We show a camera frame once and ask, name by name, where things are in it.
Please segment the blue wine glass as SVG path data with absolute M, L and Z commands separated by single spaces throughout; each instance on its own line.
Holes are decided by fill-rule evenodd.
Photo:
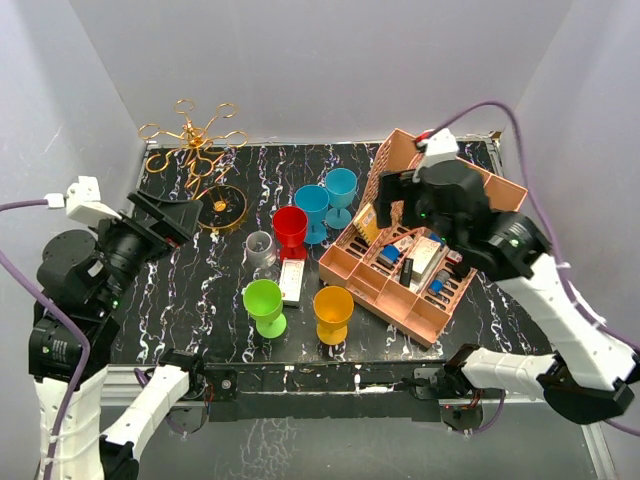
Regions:
M 329 195 L 326 189 L 319 185 L 305 185 L 296 191 L 294 203 L 307 216 L 305 243 L 308 245 L 322 243 L 327 238 L 324 220 L 329 208 Z
M 333 169 L 325 178 L 325 188 L 330 205 L 325 218 L 326 223 L 332 229 L 342 230 L 352 219 L 348 208 L 357 191 L 357 176 L 346 168 Z

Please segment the clear wine glass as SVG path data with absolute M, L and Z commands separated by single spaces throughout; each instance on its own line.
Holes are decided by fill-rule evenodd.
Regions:
M 247 261 L 253 267 L 253 279 L 276 280 L 280 273 L 276 244 L 272 236 L 265 231 L 249 234 L 245 241 Z

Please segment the red wine glass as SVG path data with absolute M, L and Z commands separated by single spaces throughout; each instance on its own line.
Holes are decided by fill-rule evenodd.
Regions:
M 308 219 L 305 212 L 296 206 L 281 207 L 273 216 L 273 229 L 281 244 L 280 260 L 305 260 L 307 250 L 304 241 Z

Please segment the green wine glass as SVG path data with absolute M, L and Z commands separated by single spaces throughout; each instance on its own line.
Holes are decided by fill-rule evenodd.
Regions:
M 274 281 L 259 279 L 251 282 L 244 290 L 243 304 L 262 337 L 274 339 L 286 330 L 283 296 L 279 285 Z

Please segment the orange wine glass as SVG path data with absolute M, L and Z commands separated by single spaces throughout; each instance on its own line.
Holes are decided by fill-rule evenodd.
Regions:
M 335 346 L 346 339 L 354 307 L 352 295 L 345 288 L 327 286 L 318 291 L 313 308 L 316 333 L 322 343 Z

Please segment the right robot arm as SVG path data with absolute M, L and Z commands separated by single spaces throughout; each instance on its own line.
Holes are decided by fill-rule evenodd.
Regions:
M 443 386 L 460 397 L 501 389 L 543 399 L 580 425 L 625 413 L 635 398 L 639 352 L 582 317 L 533 221 L 491 207 L 482 175 L 460 160 L 381 173 L 374 202 L 379 227 L 390 226 L 396 201 L 403 204 L 403 227 L 436 233 L 461 254 L 463 267 L 484 273 L 526 310 L 554 348 L 525 356 L 465 345 L 443 367 Z

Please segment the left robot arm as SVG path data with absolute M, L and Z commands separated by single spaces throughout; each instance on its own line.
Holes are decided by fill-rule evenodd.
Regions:
M 81 223 L 44 247 L 37 272 L 29 373 L 40 404 L 41 479 L 135 479 L 147 443 L 171 408 L 206 387 L 200 355 L 170 349 L 122 416 L 100 428 L 101 393 L 120 325 L 114 315 L 142 268 L 190 242 L 199 200 L 161 200 L 140 190 L 135 220 L 95 194 L 69 190 Z

